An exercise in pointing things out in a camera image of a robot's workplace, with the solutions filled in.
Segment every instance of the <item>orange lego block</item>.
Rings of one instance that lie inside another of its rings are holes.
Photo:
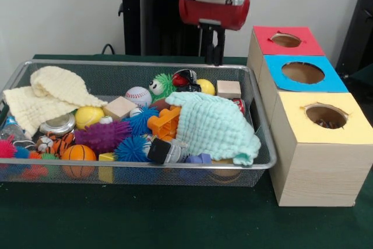
[[[179,123],[181,107],[171,106],[163,109],[159,117],[152,116],[147,121],[147,127],[162,140],[170,140],[176,137],[176,129]]]

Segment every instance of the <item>stacked wooden boxes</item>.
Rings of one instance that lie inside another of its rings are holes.
[[[353,206],[373,164],[373,129],[307,27],[254,27],[258,81],[280,206]]]

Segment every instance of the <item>mint green knitted cloth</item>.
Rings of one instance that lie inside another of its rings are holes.
[[[213,160],[252,165],[261,142],[232,101],[198,92],[174,92],[166,102],[181,106],[176,138],[188,144],[191,155],[207,153]]]

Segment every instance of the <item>yellow ball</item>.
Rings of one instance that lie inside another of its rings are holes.
[[[210,81],[206,79],[198,79],[197,84],[200,85],[202,93],[211,94],[212,96],[215,95],[215,87]]]
[[[100,121],[105,116],[104,111],[98,107],[85,106],[81,107],[75,113],[76,127],[84,129]]]

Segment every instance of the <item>wire mesh basket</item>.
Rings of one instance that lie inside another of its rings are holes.
[[[0,159],[0,181],[253,187],[263,172],[276,162],[276,151],[255,75],[245,66],[35,59],[21,64],[5,89],[29,86],[31,74],[47,65],[78,74],[86,82],[91,94],[106,101],[123,96],[131,87],[147,87],[157,74],[172,74],[183,68],[193,69],[198,77],[211,81],[215,86],[217,80],[237,80],[241,84],[242,99],[246,106],[245,117],[262,142],[259,155],[251,166]],[[0,122],[3,124],[9,114],[9,107],[4,102],[1,104]]]

